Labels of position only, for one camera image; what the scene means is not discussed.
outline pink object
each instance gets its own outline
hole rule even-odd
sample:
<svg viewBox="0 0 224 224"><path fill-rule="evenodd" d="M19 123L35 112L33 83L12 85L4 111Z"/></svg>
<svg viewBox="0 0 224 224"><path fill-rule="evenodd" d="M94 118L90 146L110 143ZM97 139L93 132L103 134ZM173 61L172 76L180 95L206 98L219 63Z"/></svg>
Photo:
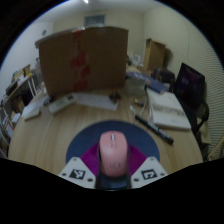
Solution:
<svg viewBox="0 0 224 224"><path fill-rule="evenodd" d="M109 177L126 174L128 168L128 144L123 133L105 132L100 138L101 171Z"/></svg>

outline white paper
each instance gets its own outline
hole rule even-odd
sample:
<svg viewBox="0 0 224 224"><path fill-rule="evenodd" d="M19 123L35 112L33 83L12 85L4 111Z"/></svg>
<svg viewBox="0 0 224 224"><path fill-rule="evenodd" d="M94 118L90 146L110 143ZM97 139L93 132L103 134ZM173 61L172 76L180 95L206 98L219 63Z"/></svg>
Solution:
<svg viewBox="0 0 224 224"><path fill-rule="evenodd" d="M42 97L39 100L36 100L35 102L29 104L28 106L24 107L22 117L27 116L30 112L39 109L40 107L43 107L44 101L48 98L48 95Z"/></svg>
<svg viewBox="0 0 224 224"><path fill-rule="evenodd" d="M8 132L10 138L12 138L13 129L11 128L11 126L9 124L6 127L6 131Z"/></svg>
<svg viewBox="0 0 224 224"><path fill-rule="evenodd" d="M17 123L20 117L21 117L20 113L15 114L15 116L12 119L12 123Z"/></svg>
<svg viewBox="0 0 224 224"><path fill-rule="evenodd" d="M21 85L23 82L25 82L28 78L29 78L28 76L26 76L26 77L24 77L23 75L20 76L17 81L18 86Z"/></svg>
<svg viewBox="0 0 224 224"><path fill-rule="evenodd" d="M109 96L103 96L92 93L75 93L78 96L77 104L90 107L96 107L106 110L116 111L119 101L115 104L111 101Z"/></svg>

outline wooden table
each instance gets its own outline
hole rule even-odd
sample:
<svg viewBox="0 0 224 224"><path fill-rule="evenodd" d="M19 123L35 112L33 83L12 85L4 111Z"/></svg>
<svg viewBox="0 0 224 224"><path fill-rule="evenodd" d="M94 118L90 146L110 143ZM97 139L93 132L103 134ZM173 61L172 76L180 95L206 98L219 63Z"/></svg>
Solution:
<svg viewBox="0 0 224 224"><path fill-rule="evenodd" d="M134 123L152 136L159 149L160 163L168 174L203 162L191 131L163 129L174 139L174 144L168 145L134 120L134 114L129 109L129 97L123 90L117 91L122 99L116 111L73 104L55 116L49 112L48 107L42 107L39 117L28 121L21 117L12 136L8 158L58 175L66 165L66 152L72 139L93 123L114 119ZM109 95L111 91L94 93ZM42 97L41 95L40 92L34 100ZM147 118L147 107L142 116Z"/></svg>

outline paper sheet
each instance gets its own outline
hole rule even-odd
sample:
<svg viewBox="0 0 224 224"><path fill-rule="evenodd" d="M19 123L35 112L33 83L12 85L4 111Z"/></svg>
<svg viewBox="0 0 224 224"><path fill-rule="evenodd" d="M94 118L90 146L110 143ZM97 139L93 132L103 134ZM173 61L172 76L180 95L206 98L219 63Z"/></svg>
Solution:
<svg viewBox="0 0 224 224"><path fill-rule="evenodd" d="M98 94L88 94L88 93L75 93L75 96L78 96L77 104L97 107L106 110L116 111L119 101L114 104L109 96L103 96Z"/></svg>
<svg viewBox="0 0 224 224"><path fill-rule="evenodd" d="M20 117L21 117L20 113L15 114L15 116L12 119L12 123L17 123Z"/></svg>
<svg viewBox="0 0 224 224"><path fill-rule="evenodd" d="M28 106L24 107L23 113L22 113L22 117L25 117L27 114L29 114L30 112L43 107L44 101L48 98L48 95L42 97L39 100L36 100L35 102L29 104Z"/></svg>

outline pen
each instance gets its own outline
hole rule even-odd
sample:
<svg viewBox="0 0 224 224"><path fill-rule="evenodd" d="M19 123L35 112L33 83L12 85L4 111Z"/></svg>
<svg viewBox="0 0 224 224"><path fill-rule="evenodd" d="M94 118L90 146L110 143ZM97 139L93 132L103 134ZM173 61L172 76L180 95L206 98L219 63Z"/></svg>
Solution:
<svg viewBox="0 0 224 224"><path fill-rule="evenodd" d="M138 120L143 125L145 125L146 127L153 130L157 135L159 135L162 139L164 139L170 145L173 144L174 140L169 135L167 135L164 131L162 131L157 126L155 126L154 124L142 119L139 115L135 115L135 119Z"/></svg>

